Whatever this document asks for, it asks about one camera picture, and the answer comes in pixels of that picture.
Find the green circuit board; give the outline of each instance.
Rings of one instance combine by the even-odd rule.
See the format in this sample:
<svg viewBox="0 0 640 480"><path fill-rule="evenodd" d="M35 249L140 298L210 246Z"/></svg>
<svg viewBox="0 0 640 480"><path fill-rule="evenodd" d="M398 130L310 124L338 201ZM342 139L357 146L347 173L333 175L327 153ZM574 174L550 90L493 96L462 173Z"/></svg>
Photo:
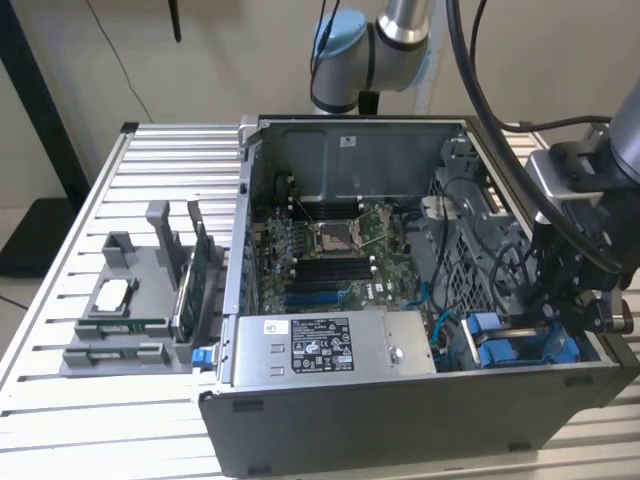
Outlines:
<svg viewBox="0 0 640 480"><path fill-rule="evenodd" d="M366 205L358 219L326 224L292 222L279 218L281 216L281 212L273 212L267 222L254 225L260 272L260 314L373 308L398 311L420 296L410 247L400 218L392 214L390 206ZM335 233L340 238L324 232ZM285 288L292 281L291 271L295 270L293 254L290 258L287 250L291 248L292 235L299 240L297 259L367 258L374 266L372 278L336 282L341 294L338 305L286 306Z"/></svg>

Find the serial number label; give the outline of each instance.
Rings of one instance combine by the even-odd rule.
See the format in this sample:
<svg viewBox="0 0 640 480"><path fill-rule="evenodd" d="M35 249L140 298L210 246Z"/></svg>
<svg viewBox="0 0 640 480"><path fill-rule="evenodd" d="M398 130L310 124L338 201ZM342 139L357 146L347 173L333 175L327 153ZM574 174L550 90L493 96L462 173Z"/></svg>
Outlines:
<svg viewBox="0 0 640 480"><path fill-rule="evenodd" d="M353 370L349 319L292 320L291 369L295 373Z"/></svg>

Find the blue cable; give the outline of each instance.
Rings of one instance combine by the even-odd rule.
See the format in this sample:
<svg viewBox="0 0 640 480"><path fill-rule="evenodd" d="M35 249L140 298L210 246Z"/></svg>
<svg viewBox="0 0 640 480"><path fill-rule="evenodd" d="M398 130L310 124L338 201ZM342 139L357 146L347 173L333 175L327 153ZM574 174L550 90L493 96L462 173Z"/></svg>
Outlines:
<svg viewBox="0 0 640 480"><path fill-rule="evenodd" d="M413 300L411 302L406 303L404 307L402 307L402 310L406 312L407 310L411 309L411 307L420 306L427 301L428 297L429 297L429 285L427 285L427 282L422 282L420 284L420 300Z"/></svg>
<svg viewBox="0 0 640 480"><path fill-rule="evenodd" d="M453 315L452 311L444 312L442 315L440 315L440 317L436 321L436 326L433 329L433 336L431 337L431 345L435 345L438 342L438 333L440 333L440 327L442 327L442 324L447 319L447 317L450 317L451 315Z"/></svg>

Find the black cord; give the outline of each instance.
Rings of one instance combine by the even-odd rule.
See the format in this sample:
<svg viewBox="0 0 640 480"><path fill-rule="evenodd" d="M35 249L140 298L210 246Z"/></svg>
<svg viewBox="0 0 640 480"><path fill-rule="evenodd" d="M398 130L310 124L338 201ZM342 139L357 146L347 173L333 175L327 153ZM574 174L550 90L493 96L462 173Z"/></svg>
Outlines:
<svg viewBox="0 0 640 480"><path fill-rule="evenodd" d="M29 307L27 307L26 305L23 305L20 302L16 302L15 300L11 300L10 298L5 297L4 295L0 295L0 300L10 303L14 307L21 308L22 310L29 310Z"/></svg>
<svg viewBox="0 0 640 480"><path fill-rule="evenodd" d="M504 263L504 256L509 252L509 250L513 250L516 253L516 257L518 257L518 264L522 273L522 280L524 282L525 288L530 290L531 282L529 280L529 273L527 272L527 266L525 264L524 255L522 254L522 250L520 246L516 243L509 242L504 247L500 249L498 255L496 257L496 261L491 268L491 273L489 273L489 291L491 294L491 301L493 302L494 309L498 304L498 296L496 295L496 275L498 274L498 270L501 268L507 272L509 275L513 275L511 270L509 270L509 266ZM503 311L506 313L506 309L504 305L502 305Z"/></svg>
<svg viewBox="0 0 640 480"><path fill-rule="evenodd" d="M476 221L471 224L471 233L473 234L473 238L475 238L478 245L480 245L480 248L482 248L482 250L484 250L487 256L495 262L496 261L495 250L498 249L499 245L498 247L491 249L489 248L489 245L487 245L486 242L482 239L482 236L478 233L478 223L480 220L482 220L482 217L478 217Z"/></svg>
<svg viewBox="0 0 640 480"><path fill-rule="evenodd" d="M447 187L452 182L458 181L458 180L464 181L464 182L470 182L473 185L479 187L479 185L469 177L453 177L453 178L450 178L447 181L447 183L444 184L444 186L436 196L436 204L438 203L438 197L441 198L443 224L442 224L442 236L440 238L440 250L438 251L438 257L436 259L436 267L433 270L433 275L431 276L431 282L429 283L429 299L431 300L431 304L433 305L433 308L436 309L436 312L439 315L444 313L444 311L446 310L446 305L444 307L441 307L440 305L438 305L433 295L433 292L435 290L436 280L438 279L438 275L440 274L440 270L442 269L442 265L444 263L444 254L445 254L445 249L447 248L447 241L449 238L449 213L447 212L447 207L445 205L446 202L444 200L444 197L448 196L446 192Z"/></svg>
<svg viewBox="0 0 640 480"><path fill-rule="evenodd" d="M469 44L469 62L471 64L471 68L473 70L474 75L478 75L476 70L476 44L478 41L478 31L480 30L480 20L482 19L482 14L484 13L484 9L487 6L487 0L480 0L480 4L478 5L478 10L476 10L476 16L473 20L473 28L471 30L471 42ZM496 123L500 126L502 130L506 130L507 132L514 133L529 133L529 132L542 132L544 130L553 130L555 128L568 127L570 125L580 125L582 123L609 123L611 122L611 117L605 117L601 115L583 115L580 117L570 117L564 118L561 120L554 120L552 122L546 123L537 123L537 124L529 124L529 125L508 125L500 120L498 117L495 117Z"/></svg>
<svg viewBox="0 0 640 480"><path fill-rule="evenodd" d="M473 28L471 29L471 42L469 43L469 61L471 62L471 68L477 75L476 70L476 44L478 41L478 30L480 30L480 21L482 20L482 14L487 6L487 0L480 0L478 9L476 10L476 16L473 19Z"/></svg>
<svg viewBox="0 0 640 480"><path fill-rule="evenodd" d="M501 157L506 167L505 174L511 177L515 188L519 188L525 199L530 200L535 208L544 215L558 233L564 237L578 252L584 254L589 260L606 272L616 274L620 272L620 264L610 255L600 251L591 243L576 227L554 207L542 191L533 183L529 174L516 158L511 147L496 124L493 111L487 102L482 89L471 69L469 53L467 52L462 20L460 18L459 0L447 0L447 21L452 49L460 71L460 77L465 85L471 104L473 105L480 122L487 133L487 138Z"/></svg>
<svg viewBox="0 0 640 480"><path fill-rule="evenodd" d="M327 6L327 0L322 0L322 8L320 9L320 20L318 20L318 26L316 27L316 34L313 36L313 47L311 48L311 58L309 59L309 73L313 75L313 59L316 55L316 45L318 44L318 35L320 35L320 25L322 24L322 17L324 17L324 9Z"/></svg>
<svg viewBox="0 0 640 480"><path fill-rule="evenodd" d="M318 73L318 68L320 67L320 64L322 63L322 52L324 52L324 49L327 47L327 42L329 41L329 36L331 35L331 29L333 28L333 21L336 18L336 13L338 12L338 7L340 6L340 0L336 0L335 5L333 6L333 10L331 12L331 17L329 18L329 21L327 22L327 26L324 27L324 31L322 32L322 35L320 36L320 40L318 41L318 53L315 52L315 40L314 40L314 51L311 52L312 54L312 60L313 60L313 56L315 55L315 62L313 64L313 69L311 71L311 81L309 82L309 98L311 99L311 102L313 103L313 82L316 79L316 74ZM320 19L318 20L318 28L316 29L316 37L318 35L318 31L320 30L320 25L322 24L322 17L324 15L324 8L325 8L325 3L323 2L322 4L322 11L320 12Z"/></svg>
<svg viewBox="0 0 640 480"><path fill-rule="evenodd" d="M120 68L122 69L122 73L124 74L124 78L127 80L127 84L129 85L129 90L131 90L131 93L133 93L133 96L136 97L136 100L138 100L138 103L140 104L140 106L144 110L144 113L147 115L147 118L149 119L149 122L153 123L153 118L151 118L151 114L149 113L149 110L147 109L147 107L145 106L144 102L140 98L140 95L138 95L138 92L136 92L136 89L133 88L133 85L131 84L131 79L129 78L129 74L127 73L127 69L124 68L124 64L122 63L122 59L120 58L120 55L118 55L118 51L116 50L116 47L114 47L113 43L111 42L111 39L109 38L109 35L107 35L107 32L102 27L102 23L100 23L100 19L98 18L98 15L96 14L96 11L93 9L93 5L91 5L90 0L85 0L85 2L87 3L87 6L89 7L89 10L91 10L91 14L93 15L93 18L95 19L96 23L98 24L98 28L102 32L102 35L104 35L104 38L107 40L107 43L111 47L111 51L116 56L116 60L118 60L118 63L120 64Z"/></svg>

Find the white label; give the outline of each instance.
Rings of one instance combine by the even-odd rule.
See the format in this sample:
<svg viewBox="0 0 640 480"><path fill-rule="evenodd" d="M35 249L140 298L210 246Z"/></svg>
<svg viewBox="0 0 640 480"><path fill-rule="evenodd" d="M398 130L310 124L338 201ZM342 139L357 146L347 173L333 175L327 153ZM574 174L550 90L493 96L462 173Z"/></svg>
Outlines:
<svg viewBox="0 0 640 480"><path fill-rule="evenodd" d="M340 147L355 147L356 137L340 137Z"/></svg>
<svg viewBox="0 0 640 480"><path fill-rule="evenodd" d="M289 333L288 320L265 320L264 321L265 335L287 335L288 333Z"/></svg>

